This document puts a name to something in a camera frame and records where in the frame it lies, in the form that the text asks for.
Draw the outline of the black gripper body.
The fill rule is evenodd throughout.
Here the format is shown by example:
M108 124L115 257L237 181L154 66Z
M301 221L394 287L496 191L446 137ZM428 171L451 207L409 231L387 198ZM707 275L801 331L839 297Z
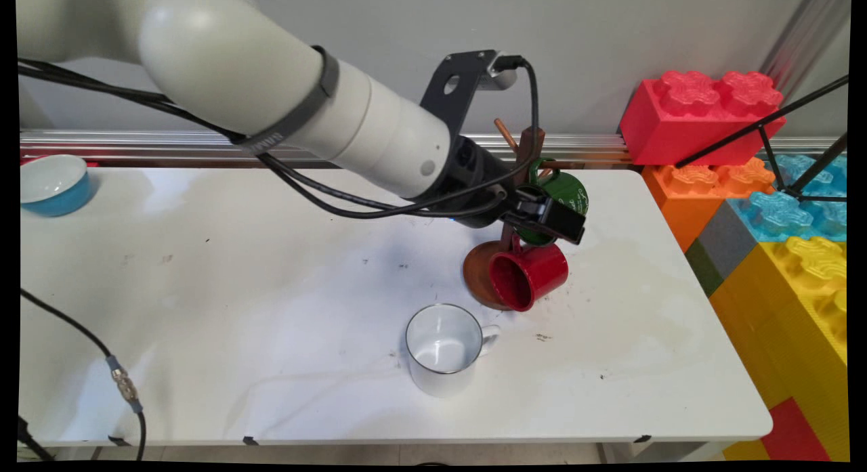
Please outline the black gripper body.
M433 205L434 213L446 215L468 228L480 229L498 220L516 222L519 226L538 222L538 197L530 189L521 188L526 181L535 154L525 154L515 166L499 160L468 137L459 137L458 144L447 157L444 170L434 182L434 200L473 188L473 192Z

